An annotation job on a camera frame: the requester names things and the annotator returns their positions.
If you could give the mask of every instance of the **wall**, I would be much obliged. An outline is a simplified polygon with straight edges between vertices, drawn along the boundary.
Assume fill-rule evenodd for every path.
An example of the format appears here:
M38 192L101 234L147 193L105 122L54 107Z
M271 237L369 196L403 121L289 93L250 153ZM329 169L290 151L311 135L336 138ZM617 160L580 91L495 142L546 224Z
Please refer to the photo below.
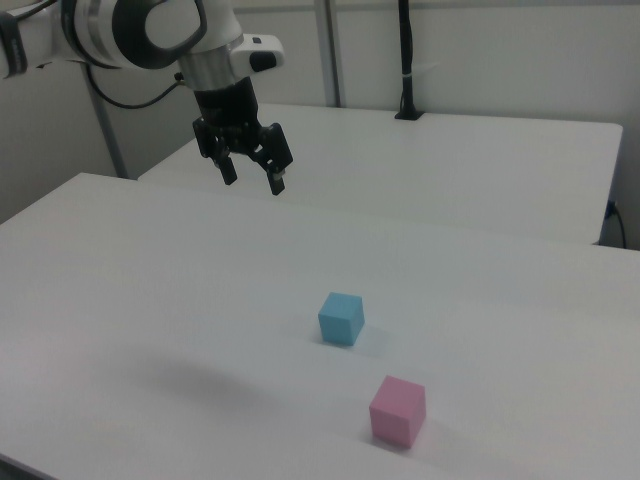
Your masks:
M80 172L114 169L80 67L0 80L0 223Z
M389 1L365 3L371 2L338 2L344 100L348 107L396 110L397 11ZM456 6L470 3L492 2ZM419 107L624 126L612 197L620 202L631 246L640 248L640 6L412 5L414 65L432 66L415 80ZM618 244L617 224L607 223L605 242Z
M245 0L234 2L246 33L276 35L287 60L282 68L253 77L258 101L326 105L325 79L313 0ZM173 66L161 72L99 71L96 79L112 97L140 103L162 92L173 81ZM127 111L106 106L124 163L131 178L194 138L191 123L199 116L193 94L180 88L157 105Z

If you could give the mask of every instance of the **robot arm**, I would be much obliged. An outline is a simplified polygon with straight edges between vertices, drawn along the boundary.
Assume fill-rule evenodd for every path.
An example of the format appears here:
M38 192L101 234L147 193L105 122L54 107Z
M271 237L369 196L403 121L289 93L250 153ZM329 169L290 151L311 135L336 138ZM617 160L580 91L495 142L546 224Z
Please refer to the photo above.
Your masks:
M2 77L60 59L138 69L178 62L202 113L194 122L200 151L225 183L237 178L233 152L265 170L274 195L284 189L291 152L280 125L258 122L249 78L282 65L282 45L243 34L230 0L58 0L13 13L0 12Z

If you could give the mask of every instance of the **white table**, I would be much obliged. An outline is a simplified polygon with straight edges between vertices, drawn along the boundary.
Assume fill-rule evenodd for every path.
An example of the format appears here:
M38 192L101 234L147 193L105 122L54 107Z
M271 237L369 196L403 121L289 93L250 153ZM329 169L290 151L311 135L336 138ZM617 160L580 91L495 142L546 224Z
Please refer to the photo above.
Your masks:
M0 272L0 452L56 478L640 471L635 252L82 175L0 226ZM427 388L410 451L370 437L387 374Z
M611 124L262 105L294 156L278 201L582 244L596 243L622 128ZM236 156L226 187L191 142L140 181L266 199Z

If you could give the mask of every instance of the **cable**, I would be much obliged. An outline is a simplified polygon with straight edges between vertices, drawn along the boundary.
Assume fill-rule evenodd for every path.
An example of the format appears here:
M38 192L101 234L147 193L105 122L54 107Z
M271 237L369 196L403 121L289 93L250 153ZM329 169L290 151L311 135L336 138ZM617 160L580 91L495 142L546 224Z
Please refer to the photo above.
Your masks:
M47 7L50 7L51 5L53 5L54 3L56 3L58 0L47 0L46 2L42 2L40 5L38 5L37 7L21 13L20 15L15 15L15 18L17 21L22 21L22 20L26 20L29 17L33 17L36 13L41 12L42 10L44 10Z
M114 107L123 108L125 110L140 110L142 108L147 108L147 107L150 107L151 105L158 103L164 97L166 97L171 92L173 92L177 87L179 87L182 84L182 80L183 80L182 74L177 73L175 75L176 83L171 85L169 88L167 88L164 92L162 92L156 98L153 98L145 103L140 103L138 105L126 105L124 103L116 102L115 100L109 98L107 94L100 89L100 87L96 83L95 78L93 78L93 71L91 70L90 64L85 63L85 70L87 71L87 79L89 80L89 85L91 85L91 88L93 88L93 90L98 94L98 96L108 104L113 105Z
M624 231L624 222L622 221L622 215L618 210L618 205L615 201L609 200L607 202L607 209L604 213L604 219L607 220L613 216L618 217L618 224L620 225L620 233L622 234L622 248L627 249L627 234Z
M620 224L620 232L622 233L622 248L627 249L627 235L624 231L624 223L622 222L622 216L620 215L620 211L618 207L615 210L616 217L618 217L618 223Z

